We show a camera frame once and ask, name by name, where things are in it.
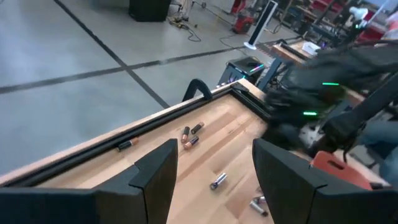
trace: black floor line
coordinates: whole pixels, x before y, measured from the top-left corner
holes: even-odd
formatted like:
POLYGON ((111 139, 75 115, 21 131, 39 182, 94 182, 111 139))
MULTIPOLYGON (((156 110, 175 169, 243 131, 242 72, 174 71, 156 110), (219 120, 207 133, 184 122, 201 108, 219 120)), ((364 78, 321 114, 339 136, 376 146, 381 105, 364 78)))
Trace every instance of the black floor line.
MULTIPOLYGON (((209 56, 209 55, 214 55, 214 54, 220 54, 220 53, 225 53, 229 52, 232 50, 239 50, 239 49, 244 49, 245 46, 240 46, 240 47, 233 47, 233 48, 228 48, 228 49, 222 49, 222 50, 214 50, 211 52, 203 52, 203 53, 197 53, 197 54, 191 54, 191 55, 186 55, 186 56, 180 56, 180 57, 173 57, 173 58, 168 58, 165 60, 155 60, 151 62, 144 62, 144 63, 138 63, 135 65, 130 65, 127 66, 108 46, 106 46, 97 36, 94 35, 92 31, 87 28, 82 21, 79 20, 70 10, 59 0, 54 0, 84 31, 87 32, 90 37, 92 37, 115 61, 117 61, 118 64, 120 64, 121 67, 119 68, 110 68, 110 69, 105 69, 105 70, 97 70, 93 72, 86 72, 86 73, 80 73, 76 75, 70 75, 67 77, 59 77, 59 78, 51 78, 48 80, 41 80, 37 82, 30 82, 30 83, 24 83, 24 84, 18 84, 18 85, 13 85, 13 86, 4 86, 0 87, 0 95, 5 94, 5 93, 12 93, 15 91, 19 90, 30 90, 33 88, 37 87, 43 87, 43 86, 49 86, 49 85, 56 85, 60 83, 65 83, 65 82, 72 82, 72 81, 77 81, 77 80, 82 80, 85 78, 91 78, 91 77, 98 77, 101 75, 107 75, 110 73, 115 73, 115 72, 121 72, 125 71, 127 72, 138 84, 145 89, 148 94, 150 94, 153 99, 156 100, 160 105, 162 105, 164 108, 168 108, 169 105, 157 94, 155 93, 154 90, 152 90, 148 84, 146 84, 135 72, 133 72, 133 69, 138 69, 138 68, 143 68, 143 67, 151 67, 151 66, 156 66, 156 65, 165 65, 168 63, 173 63, 173 62, 178 62, 181 60, 187 60, 187 59, 193 59, 197 57, 203 57, 203 56, 209 56)), ((267 43, 273 43, 275 41, 270 41, 266 43, 260 43, 262 44, 267 44, 267 43)))
POLYGON ((223 49, 223 50, 214 50, 211 52, 203 52, 203 53, 191 54, 191 55, 186 55, 186 56, 179 56, 179 57, 174 57, 174 58, 168 58, 165 60, 156 60, 156 61, 151 61, 151 62, 138 63, 135 65, 130 65, 129 68, 130 69, 138 69, 138 68, 150 67, 150 66, 155 66, 155 65, 165 65, 168 63, 178 62, 181 60, 209 56, 209 55, 214 55, 214 54, 220 54, 220 53, 229 52, 229 51, 236 50, 236 49, 243 49, 243 48, 245 48, 245 46, 234 47, 234 48, 223 49))
POLYGON ((65 82, 72 82, 72 81, 82 80, 85 78, 98 77, 98 76, 107 75, 107 74, 111 74, 111 73, 115 73, 115 72, 121 72, 121 71, 124 71, 124 69, 121 67, 110 68, 110 69, 98 70, 98 71, 94 71, 94 72, 86 72, 86 73, 81 73, 81 74, 76 74, 76 75, 70 75, 67 77, 58 77, 58 78, 51 78, 51 79, 47 79, 47 80, 41 80, 41 81, 37 81, 37 82, 23 83, 23 84, 12 85, 12 86, 4 86, 4 87, 0 87, 0 94, 12 93, 15 91, 20 91, 20 90, 30 90, 30 89, 37 88, 37 87, 55 85, 55 84, 60 84, 60 83, 65 83, 65 82))
POLYGON ((155 99, 158 104, 163 108, 169 108, 170 106, 164 101, 153 89, 149 87, 135 72, 130 70, 128 66, 107 46, 98 38, 77 16, 75 16, 62 2, 54 0, 94 41, 101 46, 106 53, 109 54, 138 84, 155 99))

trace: gray floor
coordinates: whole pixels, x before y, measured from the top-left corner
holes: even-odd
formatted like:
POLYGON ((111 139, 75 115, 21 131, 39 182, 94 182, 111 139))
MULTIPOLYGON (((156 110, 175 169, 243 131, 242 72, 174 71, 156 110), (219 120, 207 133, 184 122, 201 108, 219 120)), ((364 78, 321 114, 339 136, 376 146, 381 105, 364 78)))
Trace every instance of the gray floor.
MULTIPOLYGON (((121 68, 53 0, 0 4, 0 175, 162 110, 136 80, 174 105, 192 78, 214 88, 225 63, 244 55, 229 50, 137 65, 228 49, 219 38, 232 34, 230 26, 196 5, 190 23, 198 24, 202 41, 195 43, 166 22, 138 23, 126 8, 93 7, 90 1, 62 0, 133 71, 121 68)), ((261 42, 293 36, 284 29, 265 32, 261 42)), ((238 47, 247 39, 237 35, 225 42, 238 47)), ((272 62, 263 53, 244 52, 272 62)))

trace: red machine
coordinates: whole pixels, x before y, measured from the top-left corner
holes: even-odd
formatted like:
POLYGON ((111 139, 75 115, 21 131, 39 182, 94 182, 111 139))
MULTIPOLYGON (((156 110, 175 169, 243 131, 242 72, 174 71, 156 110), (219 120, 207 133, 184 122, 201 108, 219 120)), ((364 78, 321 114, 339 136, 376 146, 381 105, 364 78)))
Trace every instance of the red machine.
POLYGON ((254 23, 253 13, 246 9, 241 10, 235 20, 232 31, 236 34, 247 34, 254 23))

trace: silver battery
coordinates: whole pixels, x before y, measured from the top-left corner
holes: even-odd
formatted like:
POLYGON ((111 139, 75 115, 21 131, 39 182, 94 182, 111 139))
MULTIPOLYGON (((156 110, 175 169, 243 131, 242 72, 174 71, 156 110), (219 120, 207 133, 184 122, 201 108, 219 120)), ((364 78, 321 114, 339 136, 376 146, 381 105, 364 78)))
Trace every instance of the silver battery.
POLYGON ((257 204, 266 203, 266 198, 264 196, 255 197, 253 198, 253 201, 256 202, 257 204))
POLYGON ((217 187, 225 180, 226 177, 227 177, 226 173, 222 173, 213 183, 210 184, 210 189, 211 190, 217 189, 217 187))
POLYGON ((268 216, 268 212, 266 212, 264 209, 262 209, 254 200, 251 200, 250 202, 250 207, 255 209, 258 213, 260 213, 262 216, 268 216))

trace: green led light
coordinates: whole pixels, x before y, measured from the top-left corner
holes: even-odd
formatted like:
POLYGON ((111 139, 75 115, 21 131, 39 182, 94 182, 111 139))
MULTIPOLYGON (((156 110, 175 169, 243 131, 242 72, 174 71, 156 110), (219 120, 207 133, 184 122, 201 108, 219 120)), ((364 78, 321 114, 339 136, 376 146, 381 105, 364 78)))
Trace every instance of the green led light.
POLYGON ((339 85, 338 83, 322 83, 322 85, 339 85))
POLYGON ((307 116, 316 116, 316 115, 318 115, 317 112, 313 112, 313 111, 304 111, 303 114, 307 115, 307 116))

